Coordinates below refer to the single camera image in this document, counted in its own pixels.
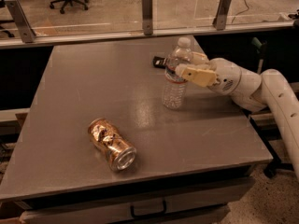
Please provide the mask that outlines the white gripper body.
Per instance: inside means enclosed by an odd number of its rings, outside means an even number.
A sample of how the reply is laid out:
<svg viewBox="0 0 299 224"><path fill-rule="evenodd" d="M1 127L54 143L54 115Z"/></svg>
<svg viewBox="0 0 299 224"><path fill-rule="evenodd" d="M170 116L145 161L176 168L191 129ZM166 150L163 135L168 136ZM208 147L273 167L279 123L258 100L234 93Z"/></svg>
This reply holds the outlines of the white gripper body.
<svg viewBox="0 0 299 224"><path fill-rule="evenodd" d="M236 89L241 78L241 68L223 58L209 61L210 68L216 73L216 81L208 88L221 95L230 95Z"/></svg>

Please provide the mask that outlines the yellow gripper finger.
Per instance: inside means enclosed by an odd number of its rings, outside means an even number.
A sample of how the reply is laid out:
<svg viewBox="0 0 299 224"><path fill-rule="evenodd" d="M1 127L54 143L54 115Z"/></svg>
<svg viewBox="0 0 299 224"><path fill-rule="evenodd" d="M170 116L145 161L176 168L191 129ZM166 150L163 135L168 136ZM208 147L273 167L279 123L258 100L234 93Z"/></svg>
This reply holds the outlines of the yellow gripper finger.
<svg viewBox="0 0 299 224"><path fill-rule="evenodd" d="M208 57L205 55L205 53L194 52L192 57L192 63L195 65L208 63Z"/></svg>
<svg viewBox="0 0 299 224"><path fill-rule="evenodd" d="M180 63L175 73L187 81L200 87L212 86L217 81L217 74L213 70L202 69L198 65Z"/></svg>

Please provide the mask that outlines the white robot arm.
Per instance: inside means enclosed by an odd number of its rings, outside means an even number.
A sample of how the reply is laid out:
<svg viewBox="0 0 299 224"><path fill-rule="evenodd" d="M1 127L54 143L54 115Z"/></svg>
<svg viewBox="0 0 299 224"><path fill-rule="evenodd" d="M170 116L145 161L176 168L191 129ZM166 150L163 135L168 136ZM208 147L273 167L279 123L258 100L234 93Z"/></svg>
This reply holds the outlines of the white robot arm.
<svg viewBox="0 0 299 224"><path fill-rule="evenodd" d="M200 87L230 96L248 111L258 112L268 107L299 178L299 101L278 70L267 69L258 74L226 59L216 58L199 65L180 63L175 73Z"/></svg>

